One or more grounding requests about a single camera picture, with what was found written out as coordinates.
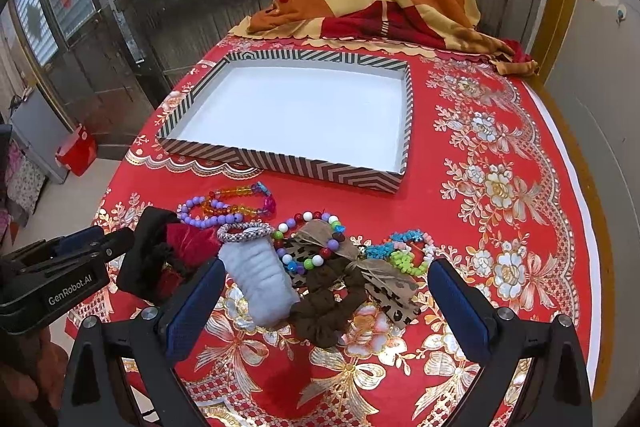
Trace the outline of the left hand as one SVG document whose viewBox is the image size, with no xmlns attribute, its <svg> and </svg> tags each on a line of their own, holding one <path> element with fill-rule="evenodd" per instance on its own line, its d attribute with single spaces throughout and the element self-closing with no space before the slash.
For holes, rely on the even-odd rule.
<svg viewBox="0 0 640 427">
<path fill-rule="evenodd" d="M 1 332 L 1 425 L 57 426 L 68 355 L 49 326 Z"/>
</svg>

